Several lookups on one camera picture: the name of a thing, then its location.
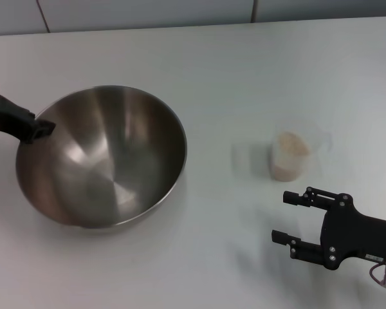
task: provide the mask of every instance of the metal bowl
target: metal bowl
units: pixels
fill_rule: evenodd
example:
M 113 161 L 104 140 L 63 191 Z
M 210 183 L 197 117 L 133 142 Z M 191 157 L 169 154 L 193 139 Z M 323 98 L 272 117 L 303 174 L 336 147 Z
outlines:
M 48 138 L 20 143 L 20 188 L 47 217 L 86 228 L 131 221 L 170 193 L 187 142 L 174 112 L 138 89 L 99 86 L 67 95 L 38 115 Z

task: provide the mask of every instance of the plastic cup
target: plastic cup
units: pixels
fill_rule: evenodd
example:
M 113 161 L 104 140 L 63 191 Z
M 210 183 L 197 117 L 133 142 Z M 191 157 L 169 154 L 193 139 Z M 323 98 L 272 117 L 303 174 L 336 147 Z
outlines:
M 331 148 L 331 135 L 311 120 L 286 119 L 279 122 L 271 149 L 272 177 L 280 182 L 296 180 L 323 144 Z

